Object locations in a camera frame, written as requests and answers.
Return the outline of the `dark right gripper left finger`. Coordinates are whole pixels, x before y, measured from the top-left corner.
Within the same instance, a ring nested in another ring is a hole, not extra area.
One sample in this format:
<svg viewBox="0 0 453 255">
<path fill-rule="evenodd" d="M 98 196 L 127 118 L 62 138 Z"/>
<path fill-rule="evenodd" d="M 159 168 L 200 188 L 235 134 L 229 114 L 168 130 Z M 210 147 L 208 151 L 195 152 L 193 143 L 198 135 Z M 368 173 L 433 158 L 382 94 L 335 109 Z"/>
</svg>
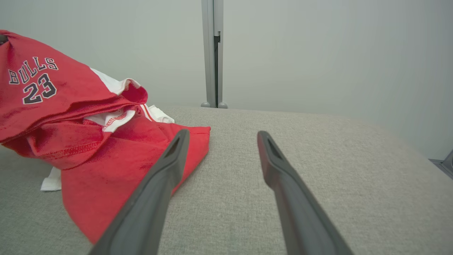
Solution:
<svg viewBox="0 0 453 255">
<path fill-rule="evenodd" d="M 177 132 L 88 255 L 157 255 L 173 189 L 185 168 L 190 133 Z"/>
</svg>

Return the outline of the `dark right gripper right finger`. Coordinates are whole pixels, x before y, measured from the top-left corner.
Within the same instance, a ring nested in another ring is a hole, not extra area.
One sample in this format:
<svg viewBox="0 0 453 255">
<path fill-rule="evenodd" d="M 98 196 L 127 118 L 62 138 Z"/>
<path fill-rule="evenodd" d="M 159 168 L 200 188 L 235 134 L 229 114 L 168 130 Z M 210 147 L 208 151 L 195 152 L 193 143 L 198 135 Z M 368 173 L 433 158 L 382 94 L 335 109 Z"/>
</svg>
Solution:
<svg viewBox="0 0 453 255">
<path fill-rule="evenodd" d="M 272 136 L 257 133 L 263 178 L 274 194 L 287 255 L 353 255 Z"/>
</svg>

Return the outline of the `red and white striped garment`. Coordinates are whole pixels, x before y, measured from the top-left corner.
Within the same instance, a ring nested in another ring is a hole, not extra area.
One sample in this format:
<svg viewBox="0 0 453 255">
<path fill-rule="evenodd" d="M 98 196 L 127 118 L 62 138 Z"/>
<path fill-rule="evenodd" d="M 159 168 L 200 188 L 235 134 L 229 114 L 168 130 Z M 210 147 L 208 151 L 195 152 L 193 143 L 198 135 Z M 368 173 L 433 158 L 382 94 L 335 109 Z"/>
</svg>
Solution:
<svg viewBox="0 0 453 255">
<path fill-rule="evenodd" d="M 190 134 L 184 181 L 207 155 L 208 126 L 152 121 L 145 106 L 44 124 L 36 144 L 52 170 L 40 190 L 61 191 L 69 216 L 95 243 L 183 129 Z"/>
</svg>

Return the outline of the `red Bulls 23 print garment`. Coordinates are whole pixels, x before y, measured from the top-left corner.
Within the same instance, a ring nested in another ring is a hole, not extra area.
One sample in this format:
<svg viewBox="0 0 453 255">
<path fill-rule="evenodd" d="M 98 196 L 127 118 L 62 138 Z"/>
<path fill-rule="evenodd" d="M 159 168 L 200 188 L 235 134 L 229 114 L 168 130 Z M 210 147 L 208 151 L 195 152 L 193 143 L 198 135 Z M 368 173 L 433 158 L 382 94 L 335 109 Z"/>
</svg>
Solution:
<svg viewBox="0 0 453 255">
<path fill-rule="evenodd" d="M 37 40 L 0 30 L 0 144 L 58 169 L 87 161 L 148 93 Z"/>
</svg>

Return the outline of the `grey metal frame leg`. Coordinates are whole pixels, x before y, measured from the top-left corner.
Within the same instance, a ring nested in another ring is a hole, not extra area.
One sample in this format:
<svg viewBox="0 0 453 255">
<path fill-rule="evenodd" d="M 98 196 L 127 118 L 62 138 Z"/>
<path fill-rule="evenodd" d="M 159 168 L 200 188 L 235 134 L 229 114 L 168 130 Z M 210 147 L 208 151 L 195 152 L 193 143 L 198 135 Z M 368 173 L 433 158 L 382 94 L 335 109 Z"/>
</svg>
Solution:
<svg viewBox="0 0 453 255">
<path fill-rule="evenodd" d="M 444 160 L 429 159 L 429 161 L 453 180 L 453 150 L 451 150 Z"/>
</svg>

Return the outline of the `grey partition post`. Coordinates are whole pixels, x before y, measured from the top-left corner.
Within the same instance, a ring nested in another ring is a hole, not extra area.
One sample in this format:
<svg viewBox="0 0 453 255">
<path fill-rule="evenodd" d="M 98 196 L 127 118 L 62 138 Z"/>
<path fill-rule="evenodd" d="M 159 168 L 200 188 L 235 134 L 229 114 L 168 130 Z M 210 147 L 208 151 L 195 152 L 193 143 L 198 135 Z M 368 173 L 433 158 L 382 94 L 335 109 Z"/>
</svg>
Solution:
<svg viewBox="0 0 453 255">
<path fill-rule="evenodd" d="M 201 0 L 205 61 L 205 108 L 227 109 L 223 100 L 224 0 Z"/>
</svg>

